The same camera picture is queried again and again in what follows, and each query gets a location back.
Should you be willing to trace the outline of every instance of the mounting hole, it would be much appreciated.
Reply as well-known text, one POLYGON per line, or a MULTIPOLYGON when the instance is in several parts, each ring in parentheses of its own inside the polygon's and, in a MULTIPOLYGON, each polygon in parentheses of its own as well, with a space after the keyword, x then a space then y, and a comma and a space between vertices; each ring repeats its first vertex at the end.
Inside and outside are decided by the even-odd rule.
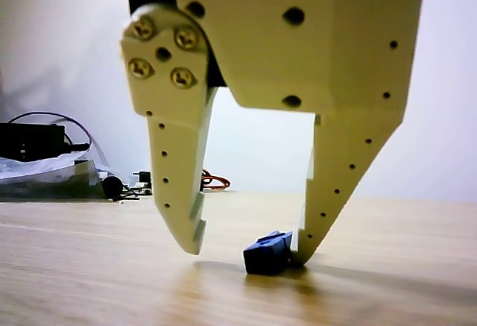
POLYGON ((298 7, 291 7, 282 15, 282 18, 290 25, 302 25, 305 21, 305 12, 298 7))
POLYGON ((156 57, 161 63, 165 63, 171 59, 172 53, 166 48, 158 48, 156 50, 156 57))
POLYGON ((290 95, 290 96, 286 96, 283 100, 282 100, 283 104, 287 105, 288 107, 291 107, 291 108, 298 108, 299 106, 301 106, 301 98, 299 98, 298 96, 295 96, 295 95, 290 95))
POLYGON ((186 9, 190 12, 191 15, 196 18, 202 19, 206 15, 206 8, 203 7, 198 1, 192 1, 187 5, 186 9))

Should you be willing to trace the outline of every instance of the white wall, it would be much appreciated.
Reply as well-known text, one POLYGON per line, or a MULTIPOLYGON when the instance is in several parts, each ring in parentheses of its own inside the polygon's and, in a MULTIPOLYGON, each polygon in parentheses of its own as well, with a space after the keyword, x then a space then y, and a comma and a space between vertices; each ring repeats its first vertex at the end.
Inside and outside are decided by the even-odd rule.
MULTIPOLYGON (((476 1, 424 0, 405 123, 356 195, 477 200, 476 1)), ((149 169, 145 121, 121 64, 127 16, 127 0, 0 0, 0 118, 66 113, 90 129, 113 168, 149 169)), ((223 90, 205 167, 234 189, 303 192, 311 131, 311 116, 244 110, 223 90)))

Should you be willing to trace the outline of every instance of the wooden table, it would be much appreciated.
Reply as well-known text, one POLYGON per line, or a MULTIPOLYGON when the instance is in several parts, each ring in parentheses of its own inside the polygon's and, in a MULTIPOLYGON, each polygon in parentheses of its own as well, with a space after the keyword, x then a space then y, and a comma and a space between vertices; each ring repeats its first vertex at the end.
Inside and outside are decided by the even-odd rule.
POLYGON ((306 269, 247 276, 302 201, 208 194, 198 257, 151 199, 0 204, 0 325, 477 325, 477 204, 354 198, 306 269))

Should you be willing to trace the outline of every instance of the blue plastic block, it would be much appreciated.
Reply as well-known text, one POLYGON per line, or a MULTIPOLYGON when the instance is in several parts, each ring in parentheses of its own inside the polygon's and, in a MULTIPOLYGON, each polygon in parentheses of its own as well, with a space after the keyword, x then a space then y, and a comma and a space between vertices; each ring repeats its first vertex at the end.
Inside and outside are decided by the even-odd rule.
POLYGON ((274 275, 281 272, 290 259, 292 232, 273 231, 244 250, 248 274, 274 275))

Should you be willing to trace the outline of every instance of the screw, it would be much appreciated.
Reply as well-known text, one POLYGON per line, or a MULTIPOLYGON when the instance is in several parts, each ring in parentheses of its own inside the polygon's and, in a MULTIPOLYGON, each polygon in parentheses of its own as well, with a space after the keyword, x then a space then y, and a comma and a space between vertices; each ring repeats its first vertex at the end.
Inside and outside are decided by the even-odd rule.
POLYGON ((178 48, 186 51, 194 50, 198 44, 198 36, 189 26, 178 28, 174 34, 174 41, 178 48))
POLYGON ((185 67, 177 67, 171 72, 171 81, 175 87, 188 89, 194 84, 194 75, 185 67))
POLYGON ((140 16, 133 23, 133 33, 140 40, 146 41, 154 35, 154 23, 147 16, 140 16))
POLYGON ((129 73, 138 78, 139 80, 145 80, 154 74, 154 69, 150 63, 143 59, 132 59, 128 65, 129 73))

